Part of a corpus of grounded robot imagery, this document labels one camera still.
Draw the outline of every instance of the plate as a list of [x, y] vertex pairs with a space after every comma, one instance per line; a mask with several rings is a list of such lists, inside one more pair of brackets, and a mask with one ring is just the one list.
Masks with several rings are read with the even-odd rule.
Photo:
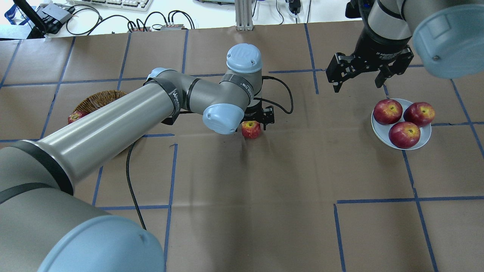
[[[399, 98], [392, 98], [392, 99], [397, 101], [398, 103], [400, 103], [400, 105], [402, 105], [403, 112], [405, 112], [405, 110], [411, 104], [413, 104], [412, 102], [405, 100], [405, 99], [399, 99]], [[403, 119], [403, 114], [402, 114], [402, 118], [400, 118], [400, 120], [398, 122], [403, 122], [403, 121], [405, 121], [405, 120]], [[392, 142], [388, 138], [388, 133], [389, 133], [389, 131], [392, 128], [393, 125], [394, 124], [391, 124], [391, 125], [381, 125], [381, 124], [379, 124], [375, 120], [375, 118], [373, 117], [373, 111], [371, 112], [371, 127], [373, 128], [373, 132], [375, 132], [375, 135], [378, 137], [378, 139], [380, 139], [383, 143], [385, 143], [389, 147], [392, 147], [392, 148], [395, 148], [395, 149], [400, 149], [400, 150], [414, 150], [414, 149], [417, 149], [417, 148], [424, 146], [424, 144], [426, 144], [428, 142], [428, 140], [430, 139], [430, 135], [432, 134], [432, 126], [431, 126], [431, 124], [428, 124], [425, 127], [420, 128], [420, 140], [416, 145], [412, 146], [411, 148], [407, 148], [407, 149], [398, 148], [394, 144], [392, 144]]]

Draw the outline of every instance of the bowl of apples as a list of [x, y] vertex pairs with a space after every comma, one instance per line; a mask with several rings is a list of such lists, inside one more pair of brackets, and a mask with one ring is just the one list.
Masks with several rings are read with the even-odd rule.
[[414, 150], [424, 146], [430, 139], [430, 123], [434, 117], [435, 110], [427, 102], [384, 99], [373, 109], [371, 126], [378, 139], [389, 147]]

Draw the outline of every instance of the apple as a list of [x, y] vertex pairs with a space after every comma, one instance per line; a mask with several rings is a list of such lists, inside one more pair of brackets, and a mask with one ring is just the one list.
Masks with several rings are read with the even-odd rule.
[[71, 113], [71, 115], [69, 115], [69, 117], [67, 118], [67, 123], [70, 124], [74, 121], [81, 119], [82, 117], [88, 114], [89, 112], [76, 110], [75, 112]]
[[384, 99], [373, 109], [373, 117], [381, 125], [395, 124], [402, 118], [402, 105], [393, 99]]
[[420, 140], [420, 128], [412, 122], [399, 122], [392, 126], [388, 138], [398, 148], [411, 148]]
[[257, 121], [243, 121], [242, 135], [245, 138], [255, 139], [260, 134], [260, 123]]
[[403, 114], [405, 121], [412, 122], [419, 127], [424, 127], [435, 118], [434, 108], [427, 102], [416, 102], [411, 104]]

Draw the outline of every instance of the keyboard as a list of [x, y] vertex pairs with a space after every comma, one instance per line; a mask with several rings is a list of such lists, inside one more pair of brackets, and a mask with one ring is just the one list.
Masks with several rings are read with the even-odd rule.
[[73, 0], [75, 4], [88, 4], [108, 8], [148, 11], [154, 0]]

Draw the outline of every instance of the grid of blue tape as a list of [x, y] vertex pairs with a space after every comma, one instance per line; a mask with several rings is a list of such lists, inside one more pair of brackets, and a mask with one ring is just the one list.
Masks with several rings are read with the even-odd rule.
[[[269, 71], [270, 74], [287, 74], [287, 73], [307, 73], [307, 72], [312, 72], [313, 73], [313, 79], [314, 79], [314, 87], [315, 87], [315, 91], [316, 91], [316, 94], [319, 94], [319, 88], [318, 88], [318, 80], [317, 80], [317, 77], [316, 77], [316, 72], [324, 72], [326, 71], [326, 69], [320, 69], [320, 68], [316, 68], [315, 67], [315, 62], [314, 62], [314, 57], [313, 57], [313, 50], [312, 50], [312, 46], [311, 46], [311, 39], [310, 39], [310, 35], [309, 35], [309, 30], [307, 28], [307, 24], [304, 24], [304, 30], [305, 30], [305, 33], [306, 33], [306, 38], [307, 38], [307, 43], [308, 43], [308, 49], [309, 49], [309, 55], [310, 55], [310, 59], [311, 59], [311, 69], [302, 69], [302, 70], [281, 70], [281, 71]], [[186, 30], [185, 32], [185, 40], [184, 40], [184, 48], [183, 48], [183, 61], [182, 61], [182, 69], [181, 69], [181, 72], [184, 73], [185, 72], [185, 64], [186, 64], [186, 51], [187, 51], [187, 44], [188, 44], [188, 37], [189, 37], [189, 32], [188, 30]], [[122, 62], [122, 67], [121, 67], [121, 73], [120, 73], [120, 76], [119, 78], [113, 78], [113, 79], [100, 79], [100, 80], [81, 80], [81, 81], [62, 81], [62, 78], [64, 76], [64, 72], [66, 70], [66, 67], [67, 67], [67, 63], [69, 61], [69, 58], [70, 58], [70, 55], [72, 53], [72, 49], [74, 47], [74, 43], [76, 41], [76, 38], [73, 37], [73, 40], [72, 40], [72, 43], [71, 43], [71, 47], [69, 49], [69, 53], [68, 53], [68, 56], [67, 56], [67, 59], [64, 63], [64, 67], [63, 67], [63, 70], [62, 70], [62, 73], [61, 73], [61, 76], [60, 76], [60, 79], [58, 82], [47, 82], [47, 83], [26, 83], [26, 84], [4, 84], [5, 82], [5, 79], [10, 71], [10, 68], [12, 66], [12, 63], [14, 62], [14, 59], [15, 59], [15, 56], [17, 55], [17, 52], [18, 52], [18, 49], [21, 45], [21, 41], [18, 42], [15, 50], [14, 50], [14, 53], [12, 55], [12, 58], [9, 62], [9, 65], [7, 66], [7, 69], [5, 71], [5, 74], [2, 78], [2, 80], [0, 81], [0, 90], [2, 87], [11, 87], [11, 86], [35, 86], [35, 85], [57, 85], [57, 88], [56, 88], [56, 91], [55, 91], [55, 95], [54, 95], [54, 99], [51, 103], [51, 106], [50, 106], [50, 110], [49, 110], [49, 113], [48, 113], [48, 116], [47, 116], [47, 119], [45, 121], [45, 124], [44, 124], [44, 128], [42, 130], [42, 133], [40, 135], [40, 139], [44, 137], [44, 134], [45, 134], [45, 130], [47, 128], [47, 125], [48, 125], [48, 122], [49, 122], [49, 119], [50, 119], [50, 114], [52, 112], [52, 108], [54, 106], [54, 103], [56, 101], [56, 98], [57, 98], [57, 94], [58, 94], [58, 91], [59, 91], [59, 88], [60, 88], [60, 85], [62, 84], [76, 84], [76, 83], [92, 83], [92, 82], [113, 82], [113, 81], [117, 81], [118, 82], [118, 90], [120, 88], [120, 85], [121, 85], [121, 82], [122, 81], [131, 81], [131, 80], [145, 80], [144, 77], [133, 77], [133, 78], [122, 78], [123, 76], [123, 72], [124, 72], [124, 67], [125, 67], [125, 64], [126, 64], [126, 58], [127, 58], [127, 54], [128, 54], [128, 50], [129, 50], [129, 44], [130, 44], [130, 41], [131, 41], [131, 34], [129, 34], [128, 36], [128, 41], [127, 41], [127, 44], [126, 44], [126, 50], [125, 50], [125, 53], [124, 53], [124, 58], [123, 58], [123, 62]], [[413, 67], [423, 67], [423, 65], [420, 65], [420, 64], [417, 64], [417, 65], [410, 65], [409, 68], [413, 68]], [[196, 76], [196, 77], [209, 77], [209, 76], [223, 76], [224, 74], [201, 74], [201, 75], [193, 75], [193, 76]], [[484, 124], [484, 121], [478, 121], [478, 122], [472, 122], [470, 117], [469, 117], [469, 114], [466, 110], [466, 107], [460, 97], [460, 94], [459, 94], [459, 91], [457, 89], [457, 86], [455, 85], [454, 81], [451, 80], [451, 83], [454, 87], [454, 90], [455, 90], [455, 94], [459, 100], [459, 103], [462, 107], [462, 110], [464, 111], [464, 114], [467, 118], [467, 122], [464, 122], [464, 123], [434, 123], [432, 124], [432, 126], [462, 126], [462, 125], [468, 125], [471, 127], [472, 129], [472, 132], [474, 134], [474, 137], [476, 139], [476, 143], [481, 151], [481, 154], [484, 158], [484, 150], [483, 150], [483, 146], [481, 144], [481, 141], [476, 133], [476, 130], [475, 130], [475, 125], [482, 125]], [[386, 85], [383, 85], [383, 89], [385, 91], [385, 95], [387, 96], [387, 98], [389, 98], [389, 91], [388, 91], [388, 88]], [[173, 134], [151, 134], [151, 135], [144, 135], [143, 137], [166, 137], [166, 136], [174, 136]], [[18, 141], [18, 139], [4, 139], [4, 140], [1, 140], [0, 139], [0, 143], [12, 143], [12, 142], [16, 142]], [[175, 172], [176, 172], [176, 159], [177, 159], [177, 153], [178, 153], [178, 144], [174, 144], [174, 152], [173, 152], [173, 165], [172, 165], [172, 175], [171, 175], [171, 187], [170, 187], [170, 195], [169, 195], [169, 204], [168, 205], [147, 205], [147, 206], [140, 206], [139, 208], [142, 209], [142, 210], [145, 210], [145, 209], [168, 209], [168, 216], [167, 216], [167, 220], [166, 220], [166, 235], [165, 235], [165, 261], [167, 260], [167, 255], [168, 255], [168, 241], [169, 241], [169, 232], [170, 232], [170, 223], [171, 223], [171, 206], [172, 206], [172, 203], [173, 203], [173, 191], [174, 191], [174, 185], [175, 185]], [[428, 232], [427, 232], [427, 228], [426, 228], [426, 224], [425, 224], [425, 219], [424, 219], [424, 215], [423, 215], [423, 212], [422, 212], [422, 208], [420, 206], [420, 202], [422, 201], [455, 201], [455, 200], [484, 200], [484, 196], [444, 196], [444, 197], [418, 197], [418, 194], [417, 194], [417, 190], [414, 188], [413, 186], [413, 176], [412, 176], [412, 173], [411, 173], [411, 168], [410, 168], [410, 165], [409, 165], [409, 162], [408, 162], [408, 159], [407, 159], [407, 154], [405, 151], [402, 151], [402, 155], [403, 155], [403, 159], [405, 161], [405, 165], [407, 167], [407, 172], [408, 172], [408, 177], [409, 177], [409, 180], [410, 180], [410, 185], [412, 186], [412, 189], [413, 189], [413, 192], [414, 192], [414, 198], [384, 198], [384, 199], [347, 199], [347, 200], [338, 200], [336, 202], [336, 204], [334, 204], [334, 219], [335, 219], [335, 228], [336, 228], [336, 235], [337, 235], [337, 239], [338, 239], [338, 247], [339, 247], [339, 251], [340, 251], [340, 258], [341, 258], [341, 268], [342, 268], [342, 271], [343, 272], [346, 272], [346, 265], [345, 265], [345, 259], [344, 259], [344, 250], [343, 250], [343, 243], [342, 243], [342, 238], [341, 238], [341, 230], [340, 230], [340, 225], [339, 225], [339, 217], [338, 217], [338, 210], [337, 210], [337, 204], [359, 204], [359, 203], [392, 203], [392, 202], [415, 202], [416, 203], [416, 206], [417, 206], [417, 211], [419, 213], [419, 217], [420, 217], [420, 221], [421, 221], [421, 224], [422, 224], [422, 229], [423, 229], [423, 232], [424, 232], [424, 236], [425, 236], [425, 241], [427, 243], [427, 247], [428, 247], [428, 251], [429, 251], [429, 255], [430, 255], [430, 258], [431, 258], [431, 261], [432, 261], [432, 266], [434, 268], [434, 272], [438, 272], [438, 267], [437, 267], [437, 263], [435, 261], [435, 257], [434, 257], [434, 254], [433, 254], [433, 250], [432, 250], [432, 244], [430, 242], [430, 239], [429, 239], [429, 236], [428, 236]], [[97, 193], [98, 193], [98, 190], [99, 190], [99, 184], [101, 182], [101, 176], [102, 176], [102, 172], [103, 172], [103, 168], [101, 167], [99, 169], [99, 173], [98, 173], [98, 178], [97, 178], [97, 182], [96, 182], [96, 187], [95, 187], [95, 190], [94, 190], [94, 195], [93, 195], [93, 199], [92, 199], [92, 205], [95, 205], [96, 204], [96, 199], [97, 199]], [[134, 210], [135, 207], [134, 206], [116, 206], [116, 207], [100, 207], [100, 209], [102, 210], [105, 210], [105, 211], [112, 211], [112, 210]]]

